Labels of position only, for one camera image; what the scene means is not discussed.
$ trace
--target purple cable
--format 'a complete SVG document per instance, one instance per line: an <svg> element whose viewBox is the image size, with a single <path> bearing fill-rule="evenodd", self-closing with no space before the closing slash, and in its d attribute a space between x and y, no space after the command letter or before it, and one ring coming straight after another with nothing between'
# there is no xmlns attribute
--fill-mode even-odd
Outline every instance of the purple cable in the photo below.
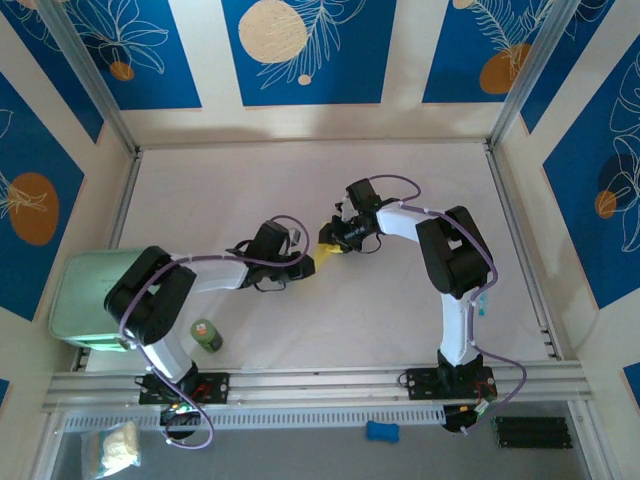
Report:
<svg viewBox="0 0 640 480"><path fill-rule="evenodd" d="M498 281L498 270L496 269L496 266L493 263L491 256L489 256L489 253L482 247L482 245L480 245L480 243L473 237L473 235L471 235L462 225L456 222L449 215L446 215L442 212L435 212L432 210L425 211L422 208L412 207L410 205L402 205L402 208L405 210L409 210L410 212L424 213L425 215L432 215L434 217L439 217L446 220L456 230L458 230L462 235L464 235L465 238L469 240L469 242L471 242L471 244L476 248L476 250L478 250L478 253L482 255L482 258L484 259L485 262L487 262L487 265L489 265L489 268L491 269L492 278L491 278L491 281L489 281L486 285L482 286L476 292L474 292L471 295L471 298L469 299L469 310L467 312L467 325L469 326L469 337L470 337L471 345L473 346L473 348L476 349L478 353L481 353L486 357L493 358L494 360L498 360L501 362L509 363L515 367L518 367L520 370L522 370L522 378L520 379L520 382L518 383L518 385L516 385L516 387L498 404L498 406L496 406L496 408L493 409L493 411L491 412L491 415L485 415L478 422L471 425L469 428L461 430L466 435L467 433L472 432L473 430L478 428L478 425L482 424L482 422L484 422L490 417L493 417L496 413L502 410L507 405L507 403L509 403L509 401L513 397L515 397L520 390L522 390L522 387L527 381L527 369L524 367L524 365L522 365L517 360L511 360L505 357L501 357L500 355L496 355L495 353L487 352L486 350L483 350L482 348L478 347L478 345L476 345L475 334L473 331L474 329L473 314L475 310L475 301L480 295L482 295L489 288L493 287Z"/></svg>
<svg viewBox="0 0 640 480"><path fill-rule="evenodd" d="M374 175L373 177L369 177L369 180L377 180L378 178L395 178L396 180L402 180L403 182L407 182L407 183L410 183L411 185L413 185L414 188L416 189L416 193L411 195L410 197L403 198L402 199L403 202L408 202L410 200L415 200L420 195L422 195L422 189L420 188L420 185L418 185L416 182L414 182L410 178L403 177L402 175L395 175L393 173L385 173L385 174L382 174L382 175Z"/></svg>
<svg viewBox="0 0 640 480"><path fill-rule="evenodd" d="M304 236L305 236L305 239L306 239L305 247L304 247L302 253L300 254L300 256L298 256L296 259L291 260L289 262L268 262L268 261L265 261L265 260L257 260L257 259L253 259L253 258L242 258L242 257L227 256L227 255L198 255L198 256L194 256L194 257L183 257L183 258L179 258L177 260L173 260L172 262L169 262L164 267L162 267L160 270L158 270L156 273L154 273L151 276L151 278L149 280L147 280L147 282L142 286L142 288L140 288L140 291L133 297L133 300L131 301L131 303L129 304L127 309L124 311L124 314L122 315L122 318L120 319L120 327L119 327L120 336L122 338L130 341L131 343L133 343L136 346L136 349L140 352L140 354L144 358L144 360L147 363L147 365L149 367L151 367L151 370L153 371L153 373L160 380L162 380L162 382L165 383L167 385L167 387L169 387L178 396L182 397L189 405L191 405L193 408L195 408L195 410L200 414L200 416L203 419L205 419L205 421L208 424L208 427L209 427L209 438L204 443L202 443L200 445L184 445L182 443L174 442L169 437L169 429L168 429L168 426L167 426L167 428L162 433L165 436L165 438L167 439L167 441L169 443L171 443L171 445L175 445L176 447L183 448L185 450L199 450L201 448L206 448L213 441L213 434L214 434L213 422L211 421L211 418L209 418L209 416L205 413L205 411L200 406L198 406L198 404L196 404L196 402L194 402L187 394L185 394L178 387L176 387L171 382L171 380L169 380L166 377L166 375L164 373L162 373L160 371L160 369L158 369L153 364L153 362L147 356L147 354L144 352L144 350L142 350L142 345L140 344L140 342L138 340L136 340L134 337L132 337L132 336L127 334L126 326L127 326L127 322L129 321L129 317L131 316L131 313L133 312L133 310L138 306L138 303L140 303L140 300L142 299L143 295L156 282L156 280L158 280L165 272L167 272L171 268L175 267L176 265L180 265L180 264L183 264L183 263L192 263L192 262L227 261L227 262L253 263L255 265L263 265L265 267L286 268L286 267L291 267L291 266L295 265L296 263L301 262L303 260L304 256L309 252L309 246L310 246L310 243L311 243L311 240L310 240L310 237L309 237L309 231L302 224L302 222L300 222L298 219L296 219L294 217L291 217L289 215L277 215L277 216L273 217L271 220L272 221L276 221L276 220L280 220L280 219L290 220L290 221L296 223L300 227L302 232L304 233Z"/></svg>

